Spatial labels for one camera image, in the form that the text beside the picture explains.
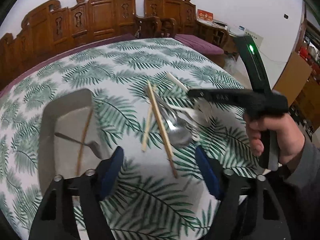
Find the person's right hand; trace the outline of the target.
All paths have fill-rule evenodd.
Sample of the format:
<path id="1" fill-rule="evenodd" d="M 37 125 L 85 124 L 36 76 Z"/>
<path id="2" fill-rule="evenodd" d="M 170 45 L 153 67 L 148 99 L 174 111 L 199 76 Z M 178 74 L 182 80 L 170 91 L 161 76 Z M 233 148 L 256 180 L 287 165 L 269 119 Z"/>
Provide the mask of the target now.
<path id="1" fill-rule="evenodd" d="M 261 133 L 265 130 L 276 132 L 277 142 L 280 148 L 279 163 L 294 170 L 302 157 L 305 145 L 305 137 L 289 114 L 281 117 L 264 116 L 253 120 L 248 114 L 244 114 L 246 133 L 253 155 L 262 155 L 264 145 Z"/>

